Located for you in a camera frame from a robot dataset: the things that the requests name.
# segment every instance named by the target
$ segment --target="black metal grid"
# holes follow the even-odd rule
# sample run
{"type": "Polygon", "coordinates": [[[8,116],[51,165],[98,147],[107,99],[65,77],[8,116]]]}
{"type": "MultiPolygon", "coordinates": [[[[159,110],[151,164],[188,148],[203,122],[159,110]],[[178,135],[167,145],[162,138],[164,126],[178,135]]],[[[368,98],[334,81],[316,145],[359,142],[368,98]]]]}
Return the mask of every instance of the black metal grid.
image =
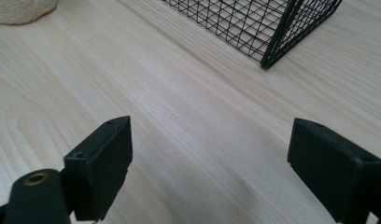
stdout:
{"type": "Polygon", "coordinates": [[[269,68],[341,0],[163,0],[269,68]]]}

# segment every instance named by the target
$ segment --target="wire mesh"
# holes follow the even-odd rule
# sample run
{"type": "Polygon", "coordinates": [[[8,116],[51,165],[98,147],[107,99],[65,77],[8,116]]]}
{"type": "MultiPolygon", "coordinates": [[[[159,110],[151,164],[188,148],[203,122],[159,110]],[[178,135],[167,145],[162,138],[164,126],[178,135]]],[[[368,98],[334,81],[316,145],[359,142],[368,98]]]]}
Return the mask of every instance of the wire mesh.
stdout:
{"type": "Polygon", "coordinates": [[[341,0],[163,1],[268,68],[341,0]]]}

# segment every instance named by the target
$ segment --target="wooden table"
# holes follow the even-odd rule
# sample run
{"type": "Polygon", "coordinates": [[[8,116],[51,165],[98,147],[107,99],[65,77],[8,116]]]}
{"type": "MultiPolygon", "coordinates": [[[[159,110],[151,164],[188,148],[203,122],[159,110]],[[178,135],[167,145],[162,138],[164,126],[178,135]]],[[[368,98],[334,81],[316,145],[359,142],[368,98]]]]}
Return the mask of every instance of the wooden table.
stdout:
{"type": "Polygon", "coordinates": [[[125,115],[134,162],[105,223],[334,223],[287,163],[292,122],[381,158],[381,0],[345,0],[268,71],[160,0],[0,25],[0,205],[125,115]]]}

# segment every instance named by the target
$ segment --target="metal screw hole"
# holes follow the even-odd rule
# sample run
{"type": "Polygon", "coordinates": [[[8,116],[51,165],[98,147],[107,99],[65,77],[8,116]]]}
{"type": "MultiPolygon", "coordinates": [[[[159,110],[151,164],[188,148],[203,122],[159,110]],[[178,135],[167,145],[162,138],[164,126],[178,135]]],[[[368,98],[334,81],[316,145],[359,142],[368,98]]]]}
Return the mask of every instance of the metal screw hole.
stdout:
{"type": "Polygon", "coordinates": [[[38,185],[38,184],[44,182],[48,178],[48,176],[49,175],[47,173],[38,173],[38,174],[34,174],[34,175],[31,175],[31,176],[28,176],[24,180],[24,185],[25,186],[38,185]]]}

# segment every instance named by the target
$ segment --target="wood grain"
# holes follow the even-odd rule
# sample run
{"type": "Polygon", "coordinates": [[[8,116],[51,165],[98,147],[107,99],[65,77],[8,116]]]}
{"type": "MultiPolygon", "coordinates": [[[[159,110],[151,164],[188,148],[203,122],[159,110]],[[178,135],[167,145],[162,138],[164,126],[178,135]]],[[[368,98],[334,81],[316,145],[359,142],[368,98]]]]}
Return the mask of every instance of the wood grain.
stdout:
{"type": "Polygon", "coordinates": [[[159,0],[0,25],[0,205],[124,115],[134,162],[104,223],[334,223],[287,163],[291,126],[381,157],[381,0],[345,0],[268,71],[159,0]]]}

